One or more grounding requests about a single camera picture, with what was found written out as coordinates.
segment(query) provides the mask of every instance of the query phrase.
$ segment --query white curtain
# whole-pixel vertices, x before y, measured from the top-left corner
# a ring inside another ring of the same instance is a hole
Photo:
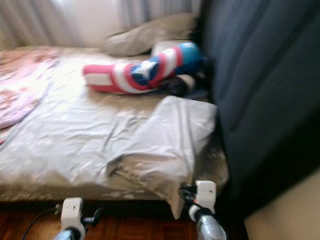
[[[106,34],[166,15],[198,14],[201,0],[0,0],[0,40],[10,47],[99,47]]]

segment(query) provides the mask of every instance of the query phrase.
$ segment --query pink blanket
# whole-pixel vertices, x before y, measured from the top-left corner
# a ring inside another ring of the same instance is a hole
[[[52,47],[0,52],[0,131],[20,122],[44,97],[58,62]],[[0,133],[0,144],[4,140]]]

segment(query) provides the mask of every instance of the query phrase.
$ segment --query beige bed sheet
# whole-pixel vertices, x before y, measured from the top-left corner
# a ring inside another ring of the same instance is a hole
[[[98,93],[82,77],[86,64],[148,57],[112,58],[96,48],[60,50],[48,95],[1,146],[0,201],[159,200],[117,174],[107,176],[106,162],[165,96]]]

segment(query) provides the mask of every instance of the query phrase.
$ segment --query black cable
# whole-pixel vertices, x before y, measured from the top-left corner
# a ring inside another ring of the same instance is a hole
[[[25,230],[25,232],[24,232],[21,240],[25,240],[25,239],[26,239],[26,236],[27,236],[28,232],[30,231],[31,227],[32,227],[34,224],[36,224],[36,222],[39,220],[39,218],[40,218],[42,215],[49,214],[49,213],[53,213],[53,212],[55,212],[55,210],[56,210],[56,208],[55,208],[55,207],[52,207],[52,206],[47,206],[46,208],[44,208],[44,209],[39,213],[39,215],[35,218],[35,220],[30,223],[29,227]]]
[[[101,216],[101,212],[102,210],[104,210],[106,208],[106,205],[101,205],[93,214],[93,217],[85,217],[81,220],[81,223],[84,225],[92,225],[93,227],[95,227],[99,220],[100,220],[100,216]]]
[[[195,202],[195,194],[193,192],[191,192],[189,189],[190,189],[190,186],[181,187],[179,189],[180,197],[183,198],[184,201],[190,206],[195,205],[200,209],[207,209],[210,211],[210,209],[208,209],[207,207],[203,207]]]

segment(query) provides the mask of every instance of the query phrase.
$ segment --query bed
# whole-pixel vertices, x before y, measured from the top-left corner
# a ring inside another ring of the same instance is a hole
[[[86,86],[82,75],[86,64],[138,63],[148,56],[112,58],[97,48],[58,51],[60,59],[50,73],[47,95],[6,132],[0,145],[0,201],[60,201],[69,197],[87,201],[163,200],[117,173],[107,175],[106,159],[148,120],[166,95],[99,93]],[[216,181],[220,191],[228,171],[219,143],[212,144],[214,148],[206,148],[205,154],[218,155],[215,158],[222,175],[216,174]],[[198,176],[202,173],[202,178],[214,178],[207,164],[197,165],[196,172]]]
[[[219,108],[217,130],[230,174],[229,184],[217,200],[216,212],[230,220],[243,219],[319,168],[319,4],[311,0],[294,3],[261,0],[256,4],[204,0],[200,16],[202,36],[198,44],[208,57],[211,100]],[[84,86],[81,66],[92,61],[106,63],[121,59],[111,59],[92,48],[61,51],[61,63],[53,74],[55,84],[51,92],[12,129],[0,151],[1,202],[61,200],[78,194],[91,200],[124,199],[126,205],[134,202],[128,200],[157,202],[160,198],[140,185],[119,175],[106,177],[101,155],[88,159],[85,153],[102,149],[109,154],[113,150],[113,147],[103,149],[102,142],[95,142],[95,128],[88,127],[93,119],[100,122],[103,119],[110,126],[111,117],[127,119],[129,128],[113,127],[130,132],[148,120],[165,96],[124,97],[92,92]],[[88,111],[93,111],[93,106],[102,111],[88,115],[78,108],[81,105]],[[53,113],[59,113],[62,119]],[[69,119],[71,113],[76,117]],[[30,128],[28,122],[33,118],[41,124]],[[68,135],[64,135],[62,129],[68,121],[74,124],[74,129],[67,128]],[[88,144],[72,143],[72,136],[83,140],[86,133]],[[70,145],[62,145],[60,137]],[[34,145],[34,138],[40,140],[37,142],[41,151],[28,153],[28,144]],[[56,155],[47,154],[49,143],[50,148],[57,149]],[[84,154],[64,162],[59,155],[62,150],[67,150],[67,157],[77,156],[77,152]],[[221,153],[219,150],[207,151],[215,157],[205,157],[199,169],[204,174],[200,177],[195,174],[195,177],[226,183],[228,174],[215,177],[219,174],[206,172],[227,169],[225,159],[216,158]],[[19,158],[3,160],[4,154],[10,152],[16,152]],[[40,166],[25,159],[29,154],[37,157]],[[79,166],[80,161],[88,166],[87,170]]]

